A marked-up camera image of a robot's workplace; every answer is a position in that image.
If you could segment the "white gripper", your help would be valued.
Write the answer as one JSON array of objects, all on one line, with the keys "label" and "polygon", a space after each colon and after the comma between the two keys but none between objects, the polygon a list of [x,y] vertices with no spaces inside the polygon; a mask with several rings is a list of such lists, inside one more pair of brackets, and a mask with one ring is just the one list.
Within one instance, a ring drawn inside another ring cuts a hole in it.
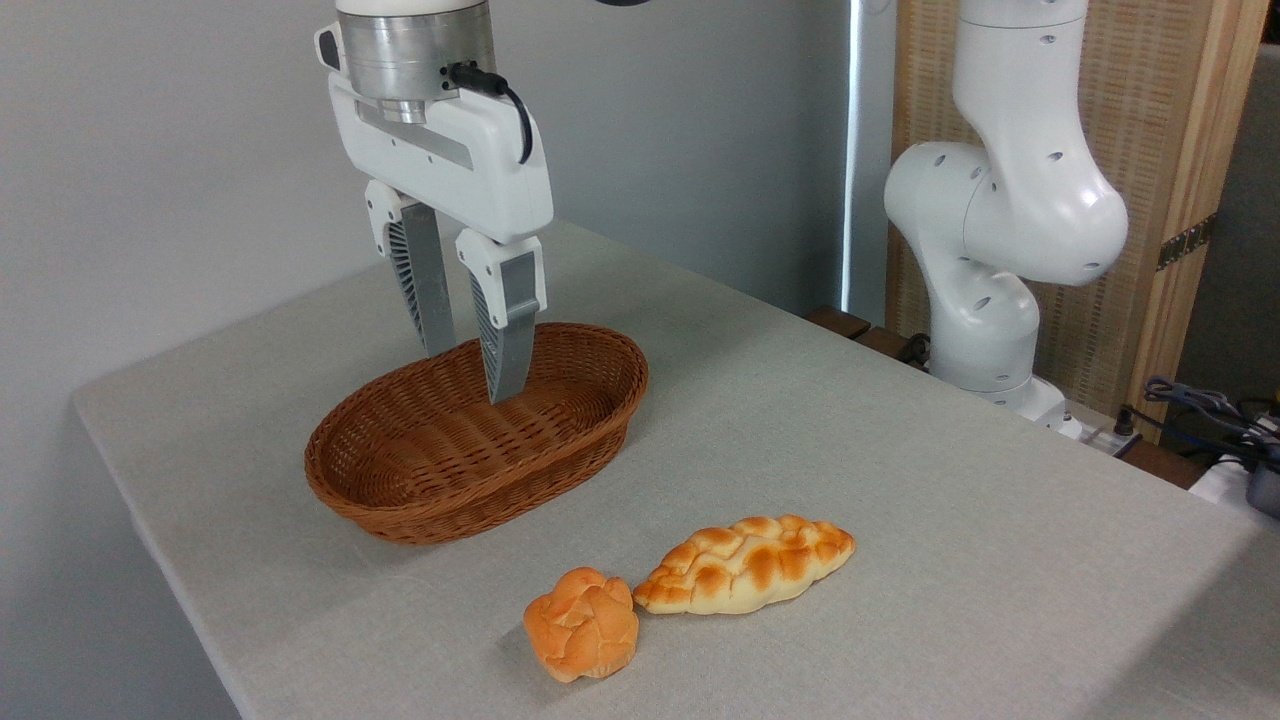
[{"label": "white gripper", "polygon": [[385,119],[342,74],[330,74],[328,88],[351,161],[374,178],[365,190],[372,237],[426,355],[457,345],[435,208],[481,233],[462,231],[456,249],[470,274],[486,387],[493,404],[518,395],[535,315],[547,307],[543,249],[532,234],[554,217],[538,124],[520,163],[522,124],[507,101],[462,90],[429,104],[422,124],[406,124]]}]

